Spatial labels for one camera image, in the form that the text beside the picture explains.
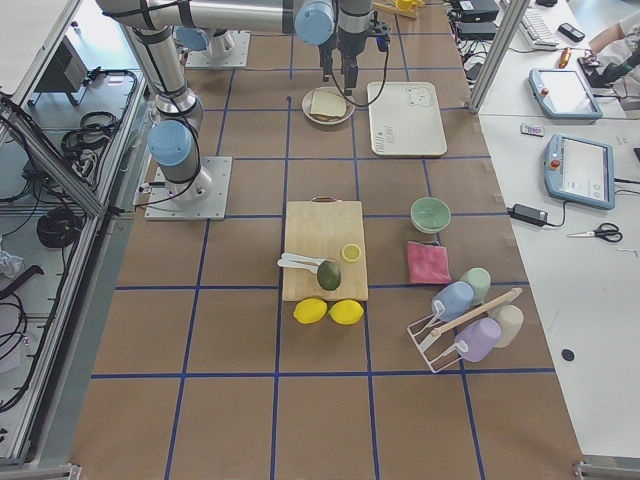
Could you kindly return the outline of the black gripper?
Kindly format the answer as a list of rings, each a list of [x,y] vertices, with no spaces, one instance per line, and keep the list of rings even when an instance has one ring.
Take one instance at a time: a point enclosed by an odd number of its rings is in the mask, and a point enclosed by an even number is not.
[[[369,38],[374,38],[380,52],[387,53],[390,44],[390,29],[386,22],[371,20],[365,32],[350,33],[338,28],[329,39],[319,47],[322,80],[329,81],[333,74],[333,51],[341,54],[341,73],[344,79],[344,93],[351,96],[357,86],[357,57],[365,50]]]

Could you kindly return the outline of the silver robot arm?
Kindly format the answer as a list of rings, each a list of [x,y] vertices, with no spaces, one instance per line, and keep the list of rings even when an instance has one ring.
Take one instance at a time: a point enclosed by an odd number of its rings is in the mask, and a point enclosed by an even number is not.
[[[298,18],[294,27],[298,38],[309,45],[317,46],[321,55],[332,57],[335,48],[334,24],[322,25],[319,20],[311,23]],[[172,28],[178,71],[185,69],[224,69],[244,67],[248,49],[248,31],[225,29],[201,29],[178,26]]]
[[[163,119],[200,112],[187,86],[173,29],[249,30],[295,34],[319,48],[323,79],[333,74],[332,54],[341,54],[345,93],[357,85],[358,62],[368,39],[389,49],[389,28],[370,1],[100,1],[102,14],[129,35]]]

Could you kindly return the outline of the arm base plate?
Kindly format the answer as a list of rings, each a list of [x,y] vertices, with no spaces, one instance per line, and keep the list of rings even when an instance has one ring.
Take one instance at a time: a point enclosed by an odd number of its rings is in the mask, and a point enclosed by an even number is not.
[[[183,35],[187,49],[186,67],[191,69],[234,69],[247,65],[251,34],[240,30],[194,29]]]
[[[162,186],[149,191],[145,200],[144,217],[149,221],[223,220],[225,217],[232,158],[206,156],[201,158],[201,170],[194,183],[182,195],[177,185],[166,183],[160,167],[156,168],[154,181]]]

